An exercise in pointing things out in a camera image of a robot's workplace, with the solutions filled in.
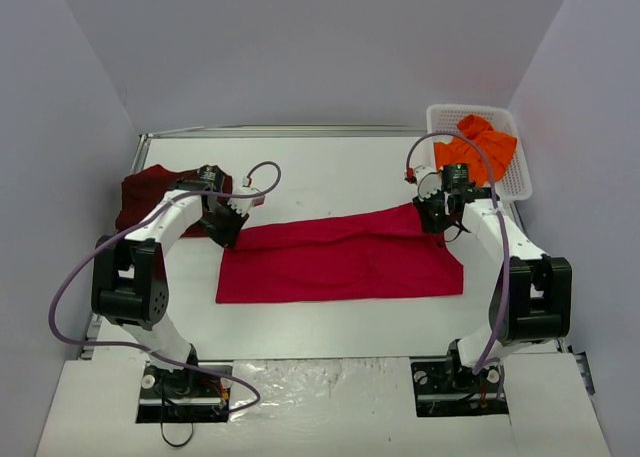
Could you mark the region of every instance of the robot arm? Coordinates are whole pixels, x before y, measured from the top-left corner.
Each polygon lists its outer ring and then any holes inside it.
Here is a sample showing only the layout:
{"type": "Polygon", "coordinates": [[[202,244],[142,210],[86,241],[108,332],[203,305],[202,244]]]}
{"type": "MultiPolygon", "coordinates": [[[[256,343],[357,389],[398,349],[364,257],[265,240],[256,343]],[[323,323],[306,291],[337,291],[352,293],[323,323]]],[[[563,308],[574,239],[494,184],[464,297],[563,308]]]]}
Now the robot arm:
{"type": "MultiPolygon", "coordinates": [[[[418,167],[407,175],[407,180],[418,185],[418,196],[413,203],[424,232],[440,233],[449,227],[458,227],[476,236],[491,258],[503,264],[502,233],[491,189],[477,188],[469,182],[466,164],[448,165],[441,172],[418,167]]],[[[476,366],[496,326],[500,327],[498,340],[485,362],[502,360],[523,347],[564,337],[569,331],[571,266],[562,257],[549,257],[504,212],[503,216],[510,264],[507,312],[503,321],[497,322],[503,290],[502,270],[488,321],[474,334],[449,346],[453,374],[476,366]]]]}
{"type": "MultiPolygon", "coordinates": [[[[178,362],[197,365],[195,349],[176,330],[167,314],[169,288],[164,257],[173,244],[193,224],[199,222],[208,235],[222,247],[233,247],[240,229],[249,218],[249,210],[264,202],[256,199],[226,199],[191,196],[175,200],[192,190],[225,191],[235,195],[255,194],[250,181],[234,186],[230,176],[218,167],[204,166],[193,180],[179,180],[167,191],[160,208],[170,207],[149,225],[138,229],[95,259],[91,305],[93,311],[119,325],[134,339],[178,362]]],[[[104,242],[108,236],[98,241],[104,242]]],[[[151,364],[168,371],[177,367],[156,359],[151,364]]]]}

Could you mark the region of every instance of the red cloth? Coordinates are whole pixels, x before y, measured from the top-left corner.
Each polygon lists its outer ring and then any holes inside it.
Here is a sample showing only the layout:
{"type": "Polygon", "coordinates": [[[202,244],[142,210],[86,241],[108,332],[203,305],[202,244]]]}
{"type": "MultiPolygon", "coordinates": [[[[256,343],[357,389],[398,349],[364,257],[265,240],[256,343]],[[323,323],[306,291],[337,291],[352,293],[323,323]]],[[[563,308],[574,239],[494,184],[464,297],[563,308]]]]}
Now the red cloth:
{"type": "MultiPolygon", "coordinates": [[[[195,170],[171,172],[161,165],[154,165],[122,181],[122,210],[116,218],[118,231],[137,224],[160,203],[169,186],[183,177],[195,178],[195,170]]],[[[206,237],[201,225],[194,224],[183,237],[206,237]]]]}
{"type": "Polygon", "coordinates": [[[444,237],[412,204],[349,217],[245,229],[225,250],[216,302],[403,298],[462,293],[444,237]]]}

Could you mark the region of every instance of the laundry basket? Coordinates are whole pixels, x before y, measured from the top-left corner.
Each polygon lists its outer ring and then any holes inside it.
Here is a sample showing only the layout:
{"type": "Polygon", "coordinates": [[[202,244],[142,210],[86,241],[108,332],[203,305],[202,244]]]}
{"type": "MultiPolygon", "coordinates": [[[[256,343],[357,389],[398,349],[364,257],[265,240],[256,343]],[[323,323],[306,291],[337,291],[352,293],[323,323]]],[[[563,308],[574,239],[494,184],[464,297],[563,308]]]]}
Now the laundry basket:
{"type": "MultiPolygon", "coordinates": [[[[502,180],[496,182],[496,192],[505,202],[526,200],[531,197],[531,179],[524,158],[522,142],[513,116],[505,109],[479,105],[436,104],[427,109],[427,130],[460,133],[457,124],[469,114],[484,117],[495,130],[505,132],[518,139],[516,152],[502,180]]],[[[449,142],[453,137],[436,137],[435,141],[449,142]]]]}

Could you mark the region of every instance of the dark red cloth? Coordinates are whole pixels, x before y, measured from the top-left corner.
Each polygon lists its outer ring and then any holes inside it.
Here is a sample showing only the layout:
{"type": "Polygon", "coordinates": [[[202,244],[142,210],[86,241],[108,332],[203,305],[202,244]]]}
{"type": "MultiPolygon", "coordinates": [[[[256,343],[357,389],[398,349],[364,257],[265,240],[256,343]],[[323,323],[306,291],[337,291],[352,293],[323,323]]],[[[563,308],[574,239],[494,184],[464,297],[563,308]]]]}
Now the dark red cloth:
{"type": "MultiPolygon", "coordinates": [[[[122,210],[116,218],[116,229],[124,230],[137,224],[160,203],[165,192],[176,180],[195,178],[195,170],[171,172],[161,165],[154,165],[122,181],[122,210]]],[[[206,237],[202,226],[195,224],[187,229],[183,237],[206,237]]]]}
{"type": "Polygon", "coordinates": [[[216,302],[258,303],[461,294],[463,269],[412,204],[245,229],[225,250],[216,302]]]}

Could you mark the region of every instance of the black cable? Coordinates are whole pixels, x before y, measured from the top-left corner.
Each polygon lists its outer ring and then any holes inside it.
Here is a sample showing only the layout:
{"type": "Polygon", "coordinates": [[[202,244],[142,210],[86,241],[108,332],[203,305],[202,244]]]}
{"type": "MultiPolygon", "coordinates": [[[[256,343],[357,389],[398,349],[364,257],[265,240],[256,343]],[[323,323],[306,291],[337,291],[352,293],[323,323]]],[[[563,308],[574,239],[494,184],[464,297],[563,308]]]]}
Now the black cable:
{"type": "Polygon", "coordinates": [[[182,442],[180,444],[174,444],[173,442],[171,442],[164,435],[164,410],[165,410],[165,404],[166,403],[168,403],[172,407],[178,407],[178,404],[176,404],[175,402],[171,401],[169,398],[167,398],[165,396],[164,381],[162,379],[160,379],[160,435],[162,435],[162,440],[164,440],[167,445],[170,445],[174,449],[179,449],[179,448],[184,447],[185,445],[187,445],[189,442],[191,442],[191,439],[193,439],[193,422],[191,422],[191,434],[189,434],[189,437],[187,438],[187,440],[185,440],[184,442],[182,442]]]}

